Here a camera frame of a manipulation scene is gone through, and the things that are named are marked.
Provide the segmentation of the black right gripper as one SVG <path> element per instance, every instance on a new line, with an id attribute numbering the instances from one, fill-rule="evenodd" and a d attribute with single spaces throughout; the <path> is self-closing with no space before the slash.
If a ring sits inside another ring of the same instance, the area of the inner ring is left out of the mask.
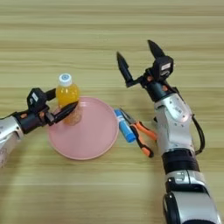
<path id="1" fill-rule="evenodd" d="M 152 40 L 148 40 L 148 45 L 155 59 L 165 56 L 163 50 Z M 142 88 L 146 90 L 153 102 L 159 102 L 165 97 L 179 92 L 176 87 L 171 87 L 165 80 L 155 80 L 152 76 L 151 68 L 147 68 L 143 75 L 134 80 L 130 74 L 129 65 L 119 52 L 116 53 L 116 59 L 119 70 L 125 80 L 126 87 L 129 88 L 136 84 L 140 84 Z"/>

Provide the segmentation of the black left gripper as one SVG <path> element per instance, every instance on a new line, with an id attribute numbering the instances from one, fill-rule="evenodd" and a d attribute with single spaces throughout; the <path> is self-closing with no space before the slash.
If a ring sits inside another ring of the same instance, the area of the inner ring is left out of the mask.
<path id="1" fill-rule="evenodd" d="M 56 89 L 53 88 L 45 92 L 46 99 L 51 101 L 56 97 Z M 57 114 L 52 114 L 49 107 L 45 106 L 41 110 L 28 108 L 25 111 L 15 112 L 12 115 L 16 118 L 18 125 L 24 134 L 28 134 L 38 127 L 44 127 L 49 124 L 59 123 L 64 121 L 65 124 L 75 125 L 79 118 L 76 108 L 79 103 L 72 102 L 61 108 Z"/>

